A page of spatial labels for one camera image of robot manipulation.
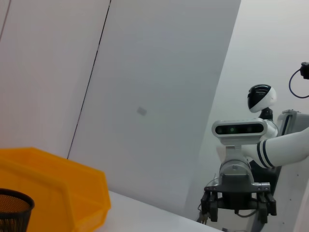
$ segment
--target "white table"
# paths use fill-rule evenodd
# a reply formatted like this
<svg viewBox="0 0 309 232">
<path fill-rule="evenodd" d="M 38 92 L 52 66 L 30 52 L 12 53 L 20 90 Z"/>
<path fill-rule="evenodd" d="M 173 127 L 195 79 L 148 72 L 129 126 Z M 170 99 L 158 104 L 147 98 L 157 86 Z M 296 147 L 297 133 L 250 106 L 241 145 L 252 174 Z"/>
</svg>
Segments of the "white table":
<svg viewBox="0 0 309 232">
<path fill-rule="evenodd" d="M 96 232 L 218 232 L 151 205 L 110 192 L 112 209 Z"/>
</svg>

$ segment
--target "black mesh basket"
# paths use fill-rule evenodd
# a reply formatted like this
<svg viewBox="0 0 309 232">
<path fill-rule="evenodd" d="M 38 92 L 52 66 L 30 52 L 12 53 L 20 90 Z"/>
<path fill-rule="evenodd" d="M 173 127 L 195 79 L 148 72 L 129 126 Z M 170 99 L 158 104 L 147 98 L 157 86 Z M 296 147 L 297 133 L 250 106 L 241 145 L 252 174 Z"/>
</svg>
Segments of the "black mesh basket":
<svg viewBox="0 0 309 232">
<path fill-rule="evenodd" d="M 0 188 L 0 232 L 27 231 L 33 207 L 29 196 Z"/>
</svg>

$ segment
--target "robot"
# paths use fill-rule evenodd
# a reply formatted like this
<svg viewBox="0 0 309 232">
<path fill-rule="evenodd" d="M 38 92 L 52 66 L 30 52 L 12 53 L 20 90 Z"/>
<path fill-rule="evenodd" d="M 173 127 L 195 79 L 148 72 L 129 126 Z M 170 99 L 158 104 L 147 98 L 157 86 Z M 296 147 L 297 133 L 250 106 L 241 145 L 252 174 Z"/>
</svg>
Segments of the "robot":
<svg viewBox="0 0 309 232">
<path fill-rule="evenodd" d="M 302 63 L 298 71 L 309 79 L 309 63 Z M 297 72 L 292 75 L 290 83 Z M 256 221 L 263 225 L 269 214 L 277 214 L 273 193 L 281 166 L 309 156 L 309 115 L 294 110 L 284 111 L 278 118 L 278 129 L 269 108 L 276 99 L 276 91 L 271 86 L 253 86 L 248 94 L 248 107 L 253 113 L 261 111 L 259 118 L 214 122 L 212 133 L 225 146 L 226 158 L 220 166 L 218 184 L 204 188 L 201 199 L 204 218 L 217 221 L 219 208 L 234 210 L 237 215 L 239 210 L 251 209 L 255 211 L 248 216 L 256 213 Z M 255 182 L 253 166 L 255 172 L 256 169 L 265 170 L 276 176 L 272 185 Z"/>
</svg>

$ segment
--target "robot camera head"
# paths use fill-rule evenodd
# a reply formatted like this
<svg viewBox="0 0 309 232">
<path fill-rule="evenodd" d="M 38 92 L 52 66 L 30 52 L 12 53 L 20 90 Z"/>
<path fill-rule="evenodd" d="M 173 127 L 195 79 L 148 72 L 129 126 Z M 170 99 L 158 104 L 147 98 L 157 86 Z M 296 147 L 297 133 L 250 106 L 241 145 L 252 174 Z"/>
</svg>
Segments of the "robot camera head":
<svg viewBox="0 0 309 232">
<path fill-rule="evenodd" d="M 273 105 L 277 100 L 277 94 L 269 85 L 256 85 L 249 90 L 248 107 L 252 113 L 259 112 Z"/>
<path fill-rule="evenodd" d="M 257 144 L 267 132 L 267 123 L 255 118 L 238 121 L 216 121 L 212 133 L 223 145 Z"/>
</svg>

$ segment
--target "yellow storage bin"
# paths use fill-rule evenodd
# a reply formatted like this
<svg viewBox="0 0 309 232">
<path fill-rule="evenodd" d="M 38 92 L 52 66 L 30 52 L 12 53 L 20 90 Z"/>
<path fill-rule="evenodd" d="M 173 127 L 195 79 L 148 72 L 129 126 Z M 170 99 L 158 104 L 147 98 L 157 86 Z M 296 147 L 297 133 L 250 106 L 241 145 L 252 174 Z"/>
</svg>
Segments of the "yellow storage bin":
<svg viewBox="0 0 309 232">
<path fill-rule="evenodd" d="M 27 232 L 91 232 L 111 208 L 103 172 L 35 148 L 0 149 L 0 188 L 34 200 Z"/>
</svg>

